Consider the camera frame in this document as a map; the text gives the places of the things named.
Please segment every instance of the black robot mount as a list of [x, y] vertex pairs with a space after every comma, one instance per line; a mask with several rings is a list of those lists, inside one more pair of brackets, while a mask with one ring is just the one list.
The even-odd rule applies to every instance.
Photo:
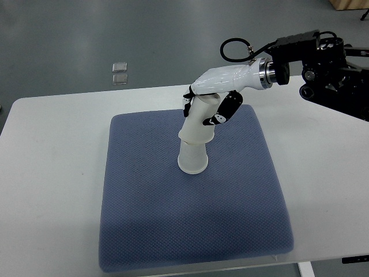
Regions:
[[[247, 45], [247, 58], [230, 59], [224, 55], [224, 46], [234, 41]], [[273, 60], [269, 70], [280, 85], [288, 84], [289, 63], [302, 61], [306, 82], [300, 88], [303, 99], [369, 121], [369, 69], [346, 60], [347, 56], [369, 57], [369, 48], [352, 47], [333, 32], [314, 30], [279, 38], [256, 52], [250, 49], [246, 40], [233, 38], [221, 45], [220, 54], [226, 61], [245, 62], [268, 53]]]

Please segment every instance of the textured fabric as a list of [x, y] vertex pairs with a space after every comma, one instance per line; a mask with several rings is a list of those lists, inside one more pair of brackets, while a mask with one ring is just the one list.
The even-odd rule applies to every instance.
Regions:
[[209, 165], [177, 165], [182, 110], [112, 119], [101, 209], [105, 272], [287, 253], [293, 236], [254, 110], [215, 128]]

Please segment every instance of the black cable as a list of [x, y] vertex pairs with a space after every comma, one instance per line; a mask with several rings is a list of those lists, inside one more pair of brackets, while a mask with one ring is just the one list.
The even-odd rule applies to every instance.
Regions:
[[328, 34], [332, 35], [334, 38], [337, 38], [337, 35], [336, 35], [334, 32], [330, 32], [330, 31], [320, 32], [320, 33], [319, 33], [319, 36], [320, 36], [320, 35], [324, 35], [324, 34], [326, 34], [326, 33], [328, 33]]
[[363, 16], [360, 18], [360, 20], [364, 21], [364, 19], [367, 17], [368, 14], [369, 14], [369, 9], [363, 14]]
[[246, 57], [246, 58], [242, 58], [242, 59], [231, 59], [228, 58], [225, 54], [224, 54], [224, 46], [227, 45], [230, 42], [242, 42], [244, 44], [246, 44], [247, 47], [250, 47], [251, 44], [246, 40], [246, 39], [241, 39], [241, 38], [232, 38], [232, 39], [227, 39], [225, 42], [223, 42], [220, 46], [220, 55], [223, 59], [225, 59], [227, 62], [246, 62], [249, 61], [253, 58], [255, 58], [257, 55], [259, 55], [260, 53], [264, 52], [265, 50], [267, 50], [270, 46], [274, 45], [276, 43], [275, 42], [271, 42], [268, 43], [267, 45], [261, 47], [258, 51], [256, 51], [255, 53], [251, 54], [250, 56]]

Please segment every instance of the white robotic hand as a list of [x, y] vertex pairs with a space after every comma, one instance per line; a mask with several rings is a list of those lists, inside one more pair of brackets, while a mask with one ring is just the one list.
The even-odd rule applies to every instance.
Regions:
[[191, 102], [196, 95], [226, 93], [217, 113], [203, 121], [203, 125], [217, 125], [228, 121], [241, 106], [240, 92], [245, 87], [267, 89], [275, 83], [273, 62], [269, 58], [258, 58], [246, 65], [231, 65], [212, 68], [201, 75], [183, 95], [183, 113], [190, 113]]

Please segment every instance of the small transparent square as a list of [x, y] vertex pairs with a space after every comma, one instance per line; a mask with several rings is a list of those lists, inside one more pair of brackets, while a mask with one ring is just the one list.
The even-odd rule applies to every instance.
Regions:
[[126, 62], [116, 62], [113, 64], [113, 72], [125, 72], [127, 71], [127, 63]]
[[114, 74], [113, 85], [127, 84], [127, 74]]

